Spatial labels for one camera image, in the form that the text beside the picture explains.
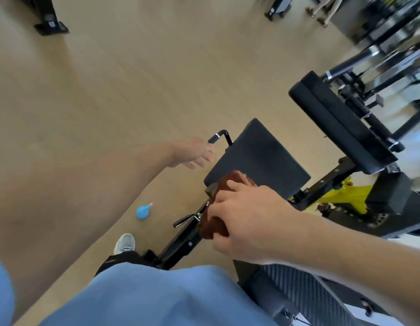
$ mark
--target beige floor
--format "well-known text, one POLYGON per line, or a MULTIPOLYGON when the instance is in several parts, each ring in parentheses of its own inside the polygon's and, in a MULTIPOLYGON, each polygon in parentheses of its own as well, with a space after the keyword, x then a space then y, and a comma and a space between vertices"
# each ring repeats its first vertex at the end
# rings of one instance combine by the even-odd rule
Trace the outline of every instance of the beige floor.
MULTIPOLYGON (((235 138, 253 117, 281 141, 313 180, 342 153, 289 98, 310 70, 324 72, 356 53, 332 25, 294 0, 283 21, 263 12, 272 0, 54 0, 71 33, 41 37, 19 0, 0 0, 0 176, 49 159, 225 128, 235 138)), ((222 142, 217 155, 224 151, 222 142)), ((117 237, 159 252, 172 222, 194 212, 207 170, 164 171, 17 323, 37 325, 91 280, 117 237), (142 222, 135 208, 153 202, 142 222)), ((179 267, 232 263, 203 242, 179 267)))

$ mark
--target gray sneaker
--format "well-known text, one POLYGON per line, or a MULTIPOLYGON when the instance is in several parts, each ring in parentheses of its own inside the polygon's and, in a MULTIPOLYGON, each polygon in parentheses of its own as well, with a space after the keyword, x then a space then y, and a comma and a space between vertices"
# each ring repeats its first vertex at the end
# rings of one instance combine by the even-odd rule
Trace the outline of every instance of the gray sneaker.
POLYGON ((123 234, 120 239, 116 242, 114 255, 121 254, 123 252, 129 252, 135 250, 136 241, 131 233, 123 234))

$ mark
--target black padded seat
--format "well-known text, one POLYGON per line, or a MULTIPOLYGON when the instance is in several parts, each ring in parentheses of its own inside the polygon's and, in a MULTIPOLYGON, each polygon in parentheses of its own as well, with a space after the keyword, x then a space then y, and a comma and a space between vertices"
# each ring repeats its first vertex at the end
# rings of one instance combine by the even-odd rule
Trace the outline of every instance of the black padded seat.
POLYGON ((257 185, 267 185, 284 199, 292 197, 311 178, 257 119, 227 148, 204 183, 210 186, 233 170, 245 173, 257 185))
POLYGON ((354 112, 311 71, 289 91, 290 97, 365 174, 397 158, 354 112))

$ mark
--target hand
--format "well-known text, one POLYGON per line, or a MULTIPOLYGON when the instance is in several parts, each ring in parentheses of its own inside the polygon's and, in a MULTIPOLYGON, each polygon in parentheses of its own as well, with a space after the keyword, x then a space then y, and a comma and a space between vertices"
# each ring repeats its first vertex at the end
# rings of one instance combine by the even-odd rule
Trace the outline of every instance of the hand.
POLYGON ((173 152, 173 162, 169 167, 177 167, 179 164, 193 170, 194 162, 200 167, 204 167, 204 160, 211 162, 211 153, 214 153, 213 144, 207 143, 201 138, 193 137, 190 139, 182 139, 169 143, 173 152))
POLYGON ((297 257, 311 242, 310 232, 320 231, 321 218, 296 210, 267 186, 227 184, 235 191, 219 191, 208 209, 209 219, 221 218, 229 232, 229 237, 214 234, 214 248, 250 263, 300 263, 297 257))

